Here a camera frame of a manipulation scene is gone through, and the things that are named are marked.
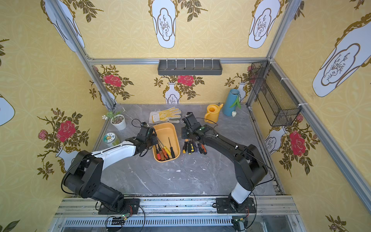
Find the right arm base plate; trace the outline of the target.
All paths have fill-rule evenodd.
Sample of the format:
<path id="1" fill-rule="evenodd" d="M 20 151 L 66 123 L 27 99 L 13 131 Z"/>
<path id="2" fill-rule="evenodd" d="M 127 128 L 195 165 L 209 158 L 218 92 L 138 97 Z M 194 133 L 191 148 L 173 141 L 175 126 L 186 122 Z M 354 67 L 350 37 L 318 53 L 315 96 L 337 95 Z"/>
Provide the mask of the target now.
<path id="1" fill-rule="evenodd" d="M 247 198 L 243 203 L 237 203 L 233 198 L 216 198 L 212 205 L 216 208 L 219 214 L 233 214 L 233 213 L 256 213 L 256 204 L 253 198 Z"/>

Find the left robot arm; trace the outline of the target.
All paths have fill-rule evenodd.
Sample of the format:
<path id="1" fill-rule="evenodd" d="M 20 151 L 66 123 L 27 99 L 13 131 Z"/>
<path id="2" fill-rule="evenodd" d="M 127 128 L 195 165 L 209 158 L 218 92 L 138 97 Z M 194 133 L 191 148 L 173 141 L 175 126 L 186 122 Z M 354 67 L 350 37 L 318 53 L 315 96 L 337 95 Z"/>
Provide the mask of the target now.
<path id="1" fill-rule="evenodd" d="M 126 207 L 124 195 L 101 182 L 102 171 L 123 159 L 141 155 L 157 144 L 155 129 L 143 122 L 137 136 L 118 145 L 100 151 L 79 152 L 63 177 L 61 186 L 71 190 L 71 194 L 97 200 L 108 210 L 120 213 Z"/>

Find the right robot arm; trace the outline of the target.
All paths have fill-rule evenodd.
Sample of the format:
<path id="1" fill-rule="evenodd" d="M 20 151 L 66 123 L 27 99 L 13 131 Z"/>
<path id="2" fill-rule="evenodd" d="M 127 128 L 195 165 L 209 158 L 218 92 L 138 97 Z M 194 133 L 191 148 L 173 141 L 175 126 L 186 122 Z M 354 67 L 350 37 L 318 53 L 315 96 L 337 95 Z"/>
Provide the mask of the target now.
<path id="1" fill-rule="evenodd" d="M 255 187 L 268 174 L 268 167 L 254 145 L 241 145 L 218 133 L 209 125 L 198 122 L 192 112 L 182 119 L 188 138 L 209 146 L 234 164 L 237 184 L 230 194 L 232 202 L 242 205 Z"/>

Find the yellow plastic storage box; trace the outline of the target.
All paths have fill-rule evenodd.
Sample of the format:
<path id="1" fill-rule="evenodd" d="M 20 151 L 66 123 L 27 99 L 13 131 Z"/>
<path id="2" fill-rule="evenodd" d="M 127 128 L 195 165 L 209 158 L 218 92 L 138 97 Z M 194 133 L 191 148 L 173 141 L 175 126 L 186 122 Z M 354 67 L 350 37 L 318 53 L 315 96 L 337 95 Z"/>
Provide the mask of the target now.
<path id="1" fill-rule="evenodd" d="M 160 139 L 160 141 L 169 150 L 170 150 L 170 145 L 169 145 L 168 138 L 170 138 L 171 144 L 172 144 L 172 147 L 173 147 L 173 150 L 174 150 L 174 153 L 175 153 L 175 158 L 174 159 L 177 159 L 181 155 L 182 150 L 179 146 L 179 141 L 178 141 L 178 136 L 177 136 L 177 133 L 176 133 L 175 126 L 171 123 L 162 123 L 162 124 L 155 125 L 154 129 L 157 133 L 157 138 Z M 158 146 L 161 150 L 160 153 L 161 153 L 162 161 L 157 160 L 156 147 L 153 147 L 152 150 L 153 150 L 155 161 L 157 161 L 157 162 L 168 162 L 168 161 L 174 160 L 172 158 L 171 159 L 166 159 L 166 154 L 163 153 L 162 147 L 159 144 L 159 142 L 158 142 Z"/>

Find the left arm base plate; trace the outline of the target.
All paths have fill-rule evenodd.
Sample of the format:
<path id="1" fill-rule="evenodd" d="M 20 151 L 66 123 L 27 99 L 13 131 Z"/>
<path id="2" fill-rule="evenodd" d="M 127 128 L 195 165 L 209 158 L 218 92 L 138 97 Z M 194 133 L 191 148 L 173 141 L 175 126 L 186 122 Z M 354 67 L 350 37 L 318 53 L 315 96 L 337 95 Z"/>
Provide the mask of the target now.
<path id="1" fill-rule="evenodd" d="M 123 215 L 129 213 L 136 215 L 140 206 L 140 199 L 138 198 L 123 198 L 119 199 L 113 206 L 102 203 L 98 210 L 99 215 Z"/>

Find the black yellow handle screwdriver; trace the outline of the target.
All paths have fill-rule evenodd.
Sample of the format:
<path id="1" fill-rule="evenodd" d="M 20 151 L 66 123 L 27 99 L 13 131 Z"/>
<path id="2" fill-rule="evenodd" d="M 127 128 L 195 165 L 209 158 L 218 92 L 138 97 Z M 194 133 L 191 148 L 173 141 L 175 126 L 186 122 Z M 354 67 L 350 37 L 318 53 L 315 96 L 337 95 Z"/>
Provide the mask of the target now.
<path id="1" fill-rule="evenodd" d="M 190 153 L 193 153 L 195 151 L 193 140 L 190 140 L 189 144 L 190 144 Z"/>

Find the orange black handle screwdriver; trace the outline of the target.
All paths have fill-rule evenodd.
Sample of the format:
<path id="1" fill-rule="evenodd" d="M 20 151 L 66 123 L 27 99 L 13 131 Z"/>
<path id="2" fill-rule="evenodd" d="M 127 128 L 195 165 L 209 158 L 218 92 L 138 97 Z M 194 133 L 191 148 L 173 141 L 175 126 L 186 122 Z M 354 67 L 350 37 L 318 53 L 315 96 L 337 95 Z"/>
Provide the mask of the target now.
<path id="1" fill-rule="evenodd" d="M 204 144 L 202 144 L 202 143 L 201 143 L 201 148 L 202 148 L 202 150 L 203 150 L 203 154 L 206 155 L 206 154 L 207 154 L 207 150 L 206 150 Z"/>

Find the large black handle screwdriver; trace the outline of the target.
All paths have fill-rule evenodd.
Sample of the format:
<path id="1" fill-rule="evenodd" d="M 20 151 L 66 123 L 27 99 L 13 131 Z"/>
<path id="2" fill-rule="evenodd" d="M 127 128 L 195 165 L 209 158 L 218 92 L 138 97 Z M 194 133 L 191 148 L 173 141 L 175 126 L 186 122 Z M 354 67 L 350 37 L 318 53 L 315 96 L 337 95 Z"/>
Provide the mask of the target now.
<path id="1" fill-rule="evenodd" d="M 187 153 L 187 144 L 188 144 L 188 139 L 185 139 L 184 145 L 183 145 L 183 153 Z"/>

